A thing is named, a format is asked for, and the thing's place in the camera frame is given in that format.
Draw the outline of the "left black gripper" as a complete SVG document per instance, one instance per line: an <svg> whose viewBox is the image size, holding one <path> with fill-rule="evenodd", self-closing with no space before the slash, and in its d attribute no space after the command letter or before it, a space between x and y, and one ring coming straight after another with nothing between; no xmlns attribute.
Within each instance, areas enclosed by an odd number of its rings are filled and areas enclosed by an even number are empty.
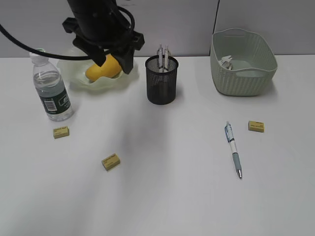
<svg viewBox="0 0 315 236"><path fill-rule="evenodd" d="M115 0L69 0L67 3L74 17L67 18L63 28L75 34L73 45L98 66L103 66L110 53L122 71L129 74L133 69L134 51L144 45L143 34L134 30L133 15Z"/></svg>

